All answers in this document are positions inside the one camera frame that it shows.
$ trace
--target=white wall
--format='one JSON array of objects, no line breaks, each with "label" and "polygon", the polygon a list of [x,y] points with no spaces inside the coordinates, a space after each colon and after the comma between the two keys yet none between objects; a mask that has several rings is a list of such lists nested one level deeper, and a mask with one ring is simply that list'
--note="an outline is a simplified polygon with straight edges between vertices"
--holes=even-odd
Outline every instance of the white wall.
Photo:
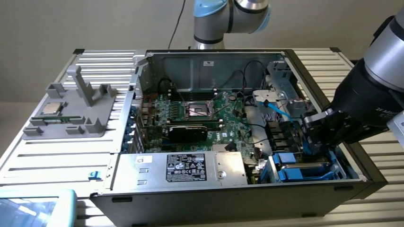
[{"label": "white wall", "polygon": [[[1,0],[0,101],[38,101],[71,51],[166,48],[181,0]],[[269,26],[225,36],[227,48],[339,47],[358,58],[404,0],[271,0]],[[191,41],[186,0],[171,48]]]}]

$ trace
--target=capacitor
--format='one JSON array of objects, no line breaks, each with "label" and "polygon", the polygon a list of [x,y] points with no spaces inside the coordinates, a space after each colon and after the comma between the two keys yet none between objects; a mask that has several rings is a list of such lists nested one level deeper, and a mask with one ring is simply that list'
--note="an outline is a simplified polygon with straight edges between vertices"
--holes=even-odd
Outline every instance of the capacitor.
[{"label": "capacitor", "polygon": [[229,101],[234,102],[235,99],[237,99],[235,96],[233,96],[233,95],[227,96],[227,100],[229,100]]}]

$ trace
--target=blue cable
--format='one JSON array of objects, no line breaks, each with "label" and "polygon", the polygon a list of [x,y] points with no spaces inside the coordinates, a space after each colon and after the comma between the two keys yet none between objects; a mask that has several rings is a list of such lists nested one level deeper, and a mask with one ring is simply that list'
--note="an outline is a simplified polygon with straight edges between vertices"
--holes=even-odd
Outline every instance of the blue cable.
[{"label": "blue cable", "polygon": [[283,112],[281,111],[274,105],[271,105],[270,103],[267,103],[267,107],[270,107],[277,113],[282,114],[283,116],[287,117],[289,121],[291,121],[291,118],[290,116]]}]

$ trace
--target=white sticker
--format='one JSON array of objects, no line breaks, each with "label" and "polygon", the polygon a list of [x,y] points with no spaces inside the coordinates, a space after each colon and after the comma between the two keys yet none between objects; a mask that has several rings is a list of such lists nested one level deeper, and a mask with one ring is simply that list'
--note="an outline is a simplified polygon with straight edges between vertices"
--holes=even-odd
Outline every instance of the white sticker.
[{"label": "white sticker", "polygon": [[202,65],[203,66],[213,66],[214,65],[214,61],[202,61]]},{"label": "white sticker", "polygon": [[153,160],[153,156],[147,155],[147,156],[137,156],[135,157],[135,163],[151,163]]}]

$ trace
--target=motherboard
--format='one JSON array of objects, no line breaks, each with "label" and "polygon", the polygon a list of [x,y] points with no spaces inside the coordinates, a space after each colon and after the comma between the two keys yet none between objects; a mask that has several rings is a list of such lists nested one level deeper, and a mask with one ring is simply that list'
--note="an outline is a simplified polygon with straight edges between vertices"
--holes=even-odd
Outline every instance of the motherboard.
[{"label": "motherboard", "polygon": [[242,96],[222,91],[209,96],[193,94],[191,98],[183,94],[182,98],[166,94],[145,96],[141,112],[145,153],[229,150],[239,151],[246,162],[255,162],[250,158],[254,147]]}]

